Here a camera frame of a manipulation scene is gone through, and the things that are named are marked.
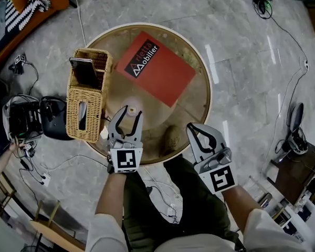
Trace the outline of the person's left forearm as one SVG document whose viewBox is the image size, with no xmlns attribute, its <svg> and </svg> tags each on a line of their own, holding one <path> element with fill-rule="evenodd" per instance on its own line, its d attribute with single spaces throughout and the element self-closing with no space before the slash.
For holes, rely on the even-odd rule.
<svg viewBox="0 0 315 252">
<path fill-rule="evenodd" d="M 106 183 L 97 203 L 95 214 L 112 216 L 122 226 L 124 186 L 127 176 L 120 173 L 108 175 Z"/>
</svg>

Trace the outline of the wooden stool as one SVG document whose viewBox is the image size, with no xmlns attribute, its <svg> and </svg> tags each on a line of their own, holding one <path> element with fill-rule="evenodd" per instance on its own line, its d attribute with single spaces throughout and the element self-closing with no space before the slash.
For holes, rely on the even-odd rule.
<svg viewBox="0 0 315 252">
<path fill-rule="evenodd" d="M 42 206 L 43 202 L 39 201 L 35 218 L 29 221 L 36 232 L 67 252 L 85 252 L 86 245 L 76 239 L 76 232 L 71 236 L 54 222 L 54 217 L 60 208 L 60 201 L 55 204 L 49 218 L 39 218 Z"/>
</svg>

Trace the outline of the round wooden table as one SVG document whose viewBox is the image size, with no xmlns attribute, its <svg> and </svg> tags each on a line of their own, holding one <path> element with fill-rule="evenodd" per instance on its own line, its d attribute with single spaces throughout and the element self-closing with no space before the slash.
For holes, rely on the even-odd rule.
<svg viewBox="0 0 315 252">
<path fill-rule="evenodd" d="M 137 86 L 116 71 L 116 65 L 140 32 L 146 32 L 169 48 L 195 69 L 195 76 L 172 107 Z M 129 23 L 114 27 L 97 36 L 89 48 L 107 50 L 113 56 L 113 70 L 106 101 L 106 116 L 112 118 L 126 97 L 139 97 L 143 103 L 143 154 L 141 164 L 165 162 L 189 147 L 186 126 L 190 122 L 205 123 L 211 109 L 211 79 L 198 50 L 181 34 L 152 23 Z M 165 130 L 175 125 L 181 129 L 174 152 L 161 156 Z"/>
</svg>

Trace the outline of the person's white shirt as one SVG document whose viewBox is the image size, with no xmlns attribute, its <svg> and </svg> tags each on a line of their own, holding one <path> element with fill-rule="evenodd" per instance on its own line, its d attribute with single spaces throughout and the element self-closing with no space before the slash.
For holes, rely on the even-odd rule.
<svg viewBox="0 0 315 252">
<path fill-rule="evenodd" d="M 250 212 L 243 234 L 247 252 L 312 252 L 286 234 L 266 211 Z M 86 252 L 128 252 L 124 233 L 111 215 L 97 214 L 90 222 Z M 235 252 L 233 243 L 211 234 L 170 239 L 154 252 Z"/>
</svg>

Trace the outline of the small white object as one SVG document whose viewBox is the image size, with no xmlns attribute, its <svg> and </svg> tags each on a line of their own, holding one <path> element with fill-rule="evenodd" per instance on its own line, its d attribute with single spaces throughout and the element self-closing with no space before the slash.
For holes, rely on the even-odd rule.
<svg viewBox="0 0 315 252">
<path fill-rule="evenodd" d="M 134 121 L 140 111 L 143 110 L 143 103 L 139 97 L 126 97 L 122 102 L 121 107 L 128 106 L 121 125 L 126 129 L 132 129 Z"/>
</svg>

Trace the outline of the person's grey shoe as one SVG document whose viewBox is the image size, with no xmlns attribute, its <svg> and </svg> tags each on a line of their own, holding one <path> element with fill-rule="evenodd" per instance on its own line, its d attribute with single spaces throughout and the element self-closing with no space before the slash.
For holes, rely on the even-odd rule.
<svg viewBox="0 0 315 252">
<path fill-rule="evenodd" d="M 171 125 L 162 137 L 160 155 L 165 156 L 174 152 L 180 141 L 181 129 L 178 126 Z"/>
</svg>

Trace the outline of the wooden chair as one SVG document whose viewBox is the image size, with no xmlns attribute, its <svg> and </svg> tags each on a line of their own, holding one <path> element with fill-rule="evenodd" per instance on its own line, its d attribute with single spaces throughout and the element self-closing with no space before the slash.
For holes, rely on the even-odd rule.
<svg viewBox="0 0 315 252">
<path fill-rule="evenodd" d="M 10 182 L 5 173 L 0 174 L 0 217 L 4 213 L 4 209 L 8 202 L 15 195 L 16 189 Z"/>
</svg>

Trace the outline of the black case on floor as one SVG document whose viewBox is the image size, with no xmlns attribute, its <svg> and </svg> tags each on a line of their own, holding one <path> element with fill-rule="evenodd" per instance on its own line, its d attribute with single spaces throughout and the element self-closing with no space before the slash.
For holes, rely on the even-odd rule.
<svg viewBox="0 0 315 252">
<path fill-rule="evenodd" d="M 73 140 L 66 131 L 67 103 L 60 98 L 44 96 L 40 100 L 39 114 L 43 134 L 49 138 Z"/>
</svg>

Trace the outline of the spare gripper on floor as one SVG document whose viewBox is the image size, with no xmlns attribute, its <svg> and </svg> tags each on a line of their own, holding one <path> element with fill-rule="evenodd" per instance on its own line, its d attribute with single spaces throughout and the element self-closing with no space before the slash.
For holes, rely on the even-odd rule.
<svg viewBox="0 0 315 252">
<path fill-rule="evenodd" d="M 24 157 L 32 158 L 35 155 L 35 148 L 37 146 L 37 142 L 31 141 L 25 143 L 24 146 L 21 148 L 23 151 Z"/>
<path fill-rule="evenodd" d="M 23 66 L 26 63 L 26 56 L 24 54 L 15 57 L 14 62 L 8 67 L 8 69 L 14 75 L 22 75 L 24 73 Z"/>
</svg>

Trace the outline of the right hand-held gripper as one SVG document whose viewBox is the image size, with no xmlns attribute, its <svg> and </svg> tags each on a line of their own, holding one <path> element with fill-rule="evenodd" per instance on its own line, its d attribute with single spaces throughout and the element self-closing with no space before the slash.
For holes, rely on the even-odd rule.
<svg viewBox="0 0 315 252">
<path fill-rule="evenodd" d="M 195 157 L 194 169 L 212 194 L 238 185 L 232 152 L 226 148 L 217 129 L 200 123 L 188 123 L 186 133 Z"/>
</svg>

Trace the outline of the open case with equipment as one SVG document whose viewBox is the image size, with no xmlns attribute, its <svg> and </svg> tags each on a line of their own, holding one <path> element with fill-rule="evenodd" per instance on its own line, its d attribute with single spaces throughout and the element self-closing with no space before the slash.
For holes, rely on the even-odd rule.
<svg viewBox="0 0 315 252">
<path fill-rule="evenodd" d="M 36 141 L 43 135 L 40 101 L 32 96 L 18 94 L 2 107 L 3 126 L 9 140 L 26 143 Z"/>
</svg>

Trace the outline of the red book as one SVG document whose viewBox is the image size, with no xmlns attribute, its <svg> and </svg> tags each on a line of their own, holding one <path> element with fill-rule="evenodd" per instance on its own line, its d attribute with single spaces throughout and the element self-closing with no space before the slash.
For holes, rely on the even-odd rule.
<svg viewBox="0 0 315 252">
<path fill-rule="evenodd" d="M 168 107 L 176 103 L 195 76 L 193 67 L 144 31 L 115 69 Z"/>
</svg>

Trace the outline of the wicker tissue box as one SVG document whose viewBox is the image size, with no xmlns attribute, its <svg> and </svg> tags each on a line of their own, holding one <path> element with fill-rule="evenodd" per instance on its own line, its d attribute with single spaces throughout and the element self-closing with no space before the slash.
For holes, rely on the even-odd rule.
<svg viewBox="0 0 315 252">
<path fill-rule="evenodd" d="M 66 131 L 74 139 L 96 143 L 104 127 L 104 116 L 113 57 L 106 50 L 78 48 L 72 57 L 92 59 L 98 88 L 80 84 L 71 67 L 67 88 Z"/>
</svg>

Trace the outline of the grey open carrying case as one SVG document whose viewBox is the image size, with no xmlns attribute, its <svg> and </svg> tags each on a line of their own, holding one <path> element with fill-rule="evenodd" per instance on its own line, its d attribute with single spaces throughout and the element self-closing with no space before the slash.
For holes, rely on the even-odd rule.
<svg viewBox="0 0 315 252">
<path fill-rule="evenodd" d="M 294 107 L 289 124 L 289 134 L 287 138 L 288 145 L 297 155 L 303 155 L 308 150 L 308 144 L 305 134 L 301 128 L 304 113 L 304 104 L 298 103 Z"/>
</svg>

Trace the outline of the person's right forearm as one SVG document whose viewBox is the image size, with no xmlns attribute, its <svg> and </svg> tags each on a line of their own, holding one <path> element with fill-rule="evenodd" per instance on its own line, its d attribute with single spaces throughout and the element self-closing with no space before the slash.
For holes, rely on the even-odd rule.
<svg viewBox="0 0 315 252">
<path fill-rule="evenodd" d="M 249 214 L 262 207 L 240 185 L 223 191 L 222 195 L 238 228 L 244 233 Z"/>
</svg>

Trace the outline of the person's green trousers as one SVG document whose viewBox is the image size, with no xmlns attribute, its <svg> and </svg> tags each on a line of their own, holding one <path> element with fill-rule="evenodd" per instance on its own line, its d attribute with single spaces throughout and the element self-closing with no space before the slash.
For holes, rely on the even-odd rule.
<svg viewBox="0 0 315 252">
<path fill-rule="evenodd" d="M 232 249 L 242 248 L 238 234 L 231 231 L 224 203 L 213 195 L 193 165 L 181 155 L 164 167 L 183 199 L 178 224 L 166 221 L 152 203 L 145 184 L 135 172 L 127 174 L 124 187 L 124 227 L 132 252 L 153 252 L 159 245 L 177 237 L 209 234 L 229 241 Z"/>
</svg>

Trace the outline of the black white striped cushion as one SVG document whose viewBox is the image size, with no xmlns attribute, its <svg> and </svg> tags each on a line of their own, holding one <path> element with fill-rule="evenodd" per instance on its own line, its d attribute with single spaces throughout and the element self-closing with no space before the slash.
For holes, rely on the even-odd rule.
<svg viewBox="0 0 315 252">
<path fill-rule="evenodd" d="M 19 13 L 8 0 L 5 10 L 5 34 L 20 32 L 37 12 L 46 12 L 51 7 L 51 0 L 28 0 L 26 7 Z"/>
</svg>

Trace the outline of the dark wooden table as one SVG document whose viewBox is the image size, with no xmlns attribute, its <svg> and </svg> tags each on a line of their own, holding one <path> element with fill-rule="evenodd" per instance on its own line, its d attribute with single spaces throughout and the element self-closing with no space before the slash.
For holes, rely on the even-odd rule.
<svg viewBox="0 0 315 252">
<path fill-rule="evenodd" d="M 308 144 L 303 155 L 289 152 L 283 159 L 270 160 L 274 173 L 267 172 L 267 180 L 292 205 L 300 200 L 315 177 L 315 146 Z"/>
</svg>

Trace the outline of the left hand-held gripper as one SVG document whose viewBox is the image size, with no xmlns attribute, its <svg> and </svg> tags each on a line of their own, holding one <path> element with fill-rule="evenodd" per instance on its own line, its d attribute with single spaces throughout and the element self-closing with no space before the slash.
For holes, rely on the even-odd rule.
<svg viewBox="0 0 315 252">
<path fill-rule="evenodd" d="M 132 131 L 124 137 L 119 125 L 127 113 L 127 109 L 127 105 L 121 108 L 109 122 L 108 173 L 133 173 L 140 166 L 143 152 L 143 144 L 140 142 L 143 128 L 143 113 L 142 111 L 138 113 L 134 120 Z"/>
</svg>

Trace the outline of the dark smartphone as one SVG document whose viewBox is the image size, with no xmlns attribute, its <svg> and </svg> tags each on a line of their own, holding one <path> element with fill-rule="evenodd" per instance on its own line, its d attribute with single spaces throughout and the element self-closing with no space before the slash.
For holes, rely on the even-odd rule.
<svg viewBox="0 0 315 252">
<path fill-rule="evenodd" d="M 98 88 L 99 81 L 92 59 L 70 57 L 69 61 L 80 84 Z"/>
</svg>

